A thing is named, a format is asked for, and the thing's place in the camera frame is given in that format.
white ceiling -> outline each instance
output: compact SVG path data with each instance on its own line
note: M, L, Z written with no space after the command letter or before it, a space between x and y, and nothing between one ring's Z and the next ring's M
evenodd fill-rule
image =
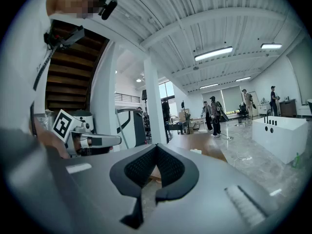
M302 29L285 0L118 0L107 21L99 16L93 21L127 39L133 48L155 53L161 61L159 72L186 92L254 78ZM283 47L261 50L261 44L272 42ZM227 46L234 48L231 53L195 61L198 54ZM133 53L121 49L117 69L136 80L144 67Z

wooden cabinet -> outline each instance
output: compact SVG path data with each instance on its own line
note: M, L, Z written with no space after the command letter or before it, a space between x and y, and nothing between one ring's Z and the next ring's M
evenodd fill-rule
M296 100L291 99L279 103L282 117L297 117Z

person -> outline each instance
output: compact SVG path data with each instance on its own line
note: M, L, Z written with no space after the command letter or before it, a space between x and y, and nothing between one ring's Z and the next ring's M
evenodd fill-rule
M211 131L213 129L213 127L211 126L211 123L210 123L210 121L211 121L211 113L212 113L211 106L208 105L208 103L206 101L204 101L204 107L203 107L203 110L201 112L200 117L204 116L206 118L208 131Z
M214 133L212 134L212 136L214 138L219 138L220 133L221 133L221 130L220 130L220 112L218 112L218 110L217 110L215 97L212 96L212 97L210 97L210 99L211 99L211 109L212 109L211 119L213 121L213 126L214 126Z
M20 9L3 38L0 49L0 127L20 129L30 134L30 106L34 113L44 113L45 89L49 64L38 83L33 85L40 67L51 53L44 40L50 32L49 16L59 13L75 18L87 18L99 12L106 0L28 0ZM69 158L64 143L52 132L45 130L34 119L37 138L43 145L57 149L62 158Z
M275 96L275 86L272 86L271 87L271 107L273 108L273 111L274 111L274 116L278 116L277 114L277 105L276 105L276 99L278 99L278 97Z
M248 109L248 115L250 117L250 119L253 119L253 106L252 106L252 101L251 101L251 94L247 93L246 89L243 89L242 92L244 93L245 96L245 103Z
M161 104L161 107L162 107L162 115L164 119L165 131L167 131L167 133L170 136L170 139L172 139L172 134L170 130L166 130L166 122L170 120L170 106L169 106L168 100L164 100Z

green bottle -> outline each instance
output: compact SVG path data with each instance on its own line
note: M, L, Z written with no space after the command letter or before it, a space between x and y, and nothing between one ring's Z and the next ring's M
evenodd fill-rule
M297 165L298 165L298 163L299 163L299 153L297 153L297 157L294 158L294 160L293 160L293 162L292 162L292 167L293 167L293 168L296 168Z

pillar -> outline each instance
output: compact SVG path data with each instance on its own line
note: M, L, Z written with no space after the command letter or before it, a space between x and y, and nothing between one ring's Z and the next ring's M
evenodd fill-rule
M90 112L93 114L96 133L117 135L115 115L116 63L119 46L110 41L98 63L91 87Z
M144 60L144 77L150 116L152 143L166 144L165 126L162 116L160 93L158 87L158 74L154 57Z

